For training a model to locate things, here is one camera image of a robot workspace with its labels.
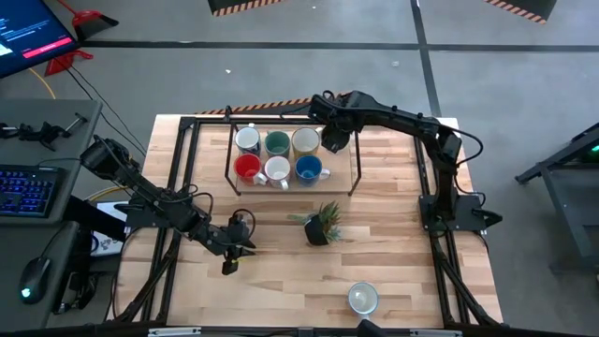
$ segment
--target blue backlit keyboard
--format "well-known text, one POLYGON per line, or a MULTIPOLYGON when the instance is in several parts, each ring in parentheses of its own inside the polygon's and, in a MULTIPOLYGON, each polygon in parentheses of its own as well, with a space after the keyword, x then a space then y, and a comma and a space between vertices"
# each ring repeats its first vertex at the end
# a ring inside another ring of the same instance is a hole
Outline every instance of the blue backlit keyboard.
POLYGON ((48 217, 62 168, 0 165, 0 216, 48 217))

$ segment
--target concrete floor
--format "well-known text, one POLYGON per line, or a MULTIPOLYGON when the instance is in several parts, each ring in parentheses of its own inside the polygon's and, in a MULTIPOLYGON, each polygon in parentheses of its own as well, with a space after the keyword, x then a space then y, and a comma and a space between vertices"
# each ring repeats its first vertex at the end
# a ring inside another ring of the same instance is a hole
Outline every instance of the concrete floor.
MULTIPOLYGON (((204 0, 70 3, 122 22, 97 39, 417 43, 410 0, 287 0, 224 18, 213 18, 204 0)), ((599 44, 598 35, 589 34, 599 28, 595 0, 559 1, 547 25, 480 0, 419 3, 429 43, 599 44)), ((69 21, 68 13, 50 5, 69 21)), ((85 50, 95 59, 76 66, 142 143, 148 142, 158 113, 305 97, 325 89, 359 89, 402 109, 431 110, 418 51, 229 47, 93 48, 85 50)), ((490 229, 489 246, 505 323, 598 335, 594 276, 556 276, 548 270, 549 262, 570 252, 570 239, 556 220, 545 186, 540 181, 518 186, 513 177, 597 122, 599 53, 432 51, 431 66, 443 116, 457 117, 462 129, 485 142, 486 151, 469 166, 475 188, 488 195, 486 208, 504 216, 490 229)), ((38 72, 43 68, 36 67, 38 72)), ((67 74, 48 82, 60 98, 85 98, 67 74)), ((48 94, 35 77, 22 72, 0 81, 0 96, 48 94)), ((97 134, 123 141, 103 124, 97 134)), ((467 153, 475 151, 473 144, 465 146, 467 153)), ((83 172, 75 195, 85 197, 108 186, 83 172)), ((95 300, 101 315, 106 308, 102 295, 95 300)), ((87 315, 78 321, 101 318, 87 315)))

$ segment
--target wooden table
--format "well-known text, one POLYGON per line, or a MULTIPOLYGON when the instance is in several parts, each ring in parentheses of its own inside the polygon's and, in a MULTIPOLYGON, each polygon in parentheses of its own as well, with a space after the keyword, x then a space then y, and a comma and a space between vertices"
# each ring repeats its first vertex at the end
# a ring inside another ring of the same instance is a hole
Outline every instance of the wooden table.
MULTIPOLYGON (((143 174, 157 185, 167 184, 180 117, 156 116, 143 174)), ((442 120, 457 125, 455 119, 442 120)), ((366 127, 360 134, 363 176, 352 197, 236 197, 224 178, 227 141, 227 126, 202 126, 198 152, 204 155, 196 158, 192 183, 214 195, 216 225, 225 225, 241 207, 256 214, 252 241, 258 255, 244 259, 236 273, 223 276, 221 256, 212 256, 197 242, 183 240, 168 314, 170 325, 354 328, 358 317, 347 305, 347 291, 356 282, 369 282, 380 294, 379 307, 372 315, 374 323, 386 328, 443 326, 429 238, 417 210, 421 191, 412 137, 383 127, 366 127), (286 217, 308 214, 332 200, 343 210, 343 239, 330 246, 311 247, 302 226, 286 217)), ((186 154, 185 148, 182 163, 186 154)), ((459 182, 463 188, 471 188, 465 165, 460 168, 459 182)), ((207 200, 197 198, 196 203, 207 210, 207 200)), ((118 313, 148 276, 155 236, 156 230, 143 229, 125 249, 118 280, 118 313)), ((464 283, 490 316, 502 321, 483 242, 469 232, 456 232, 455 236, 464 283)), ((154 315, 162 286, 158 285, 154 297, 154 315)), ((452 313, 458 317, 453 286, 448 286, 448 292, 452 313)))

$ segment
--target computer screen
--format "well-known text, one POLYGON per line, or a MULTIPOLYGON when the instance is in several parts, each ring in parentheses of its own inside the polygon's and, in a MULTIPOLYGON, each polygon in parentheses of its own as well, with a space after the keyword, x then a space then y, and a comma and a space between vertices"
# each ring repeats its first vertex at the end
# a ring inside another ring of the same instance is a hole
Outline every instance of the computer screen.
POLYGON ((0 79, 78 46, 42 0, 0 0, 0 79))

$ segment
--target mug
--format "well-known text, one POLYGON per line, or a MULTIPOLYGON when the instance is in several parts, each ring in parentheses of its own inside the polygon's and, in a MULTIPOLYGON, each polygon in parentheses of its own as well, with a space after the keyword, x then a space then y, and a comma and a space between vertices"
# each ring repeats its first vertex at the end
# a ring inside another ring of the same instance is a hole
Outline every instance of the mug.
POLYGON ((255 154, 260 157, 260 133, 254 123, 242 128, 235 135, 235 144, 242 154, 255 154))
POLYGON ((275 155, 264 165, 264 172, 273 187, 286 191, 289 189, 289 174, 291 165, 289 161, 280 155, 275 155))
POLYGON ((370 314, 378 307, 378 293, 374 286, 360 282, 349 289, 347 301, 361 319, 370 320, 370 314))
POLYGON ((321 131, 322 127, 318 127, 316 130, 310 127, 303 127, 293 133, 291 144, 293 145, 293 154, 296 158, 316 154, 318 147, 320 147, 321 131))
POLYGON ((313 186, 319 180, 330 177, 330 171, 322 168, 322 162, 315 155, 305 155, 296 161, 296 177, 304 186, 313 186))
POLYGON ((280 155, 285 158, 289 158, 289 147, 291 146, 291 140, 289 136, 283 131, 272 131, 264 139, 264 147, 266 148, 269 157, 280 155))
POLYGON ((242 154, 233 164, 235 174, 239 179, 249 185, 262 184, 265 185, 268 178, 260 173, 262 164, 260 158, 255 154, 242 154))

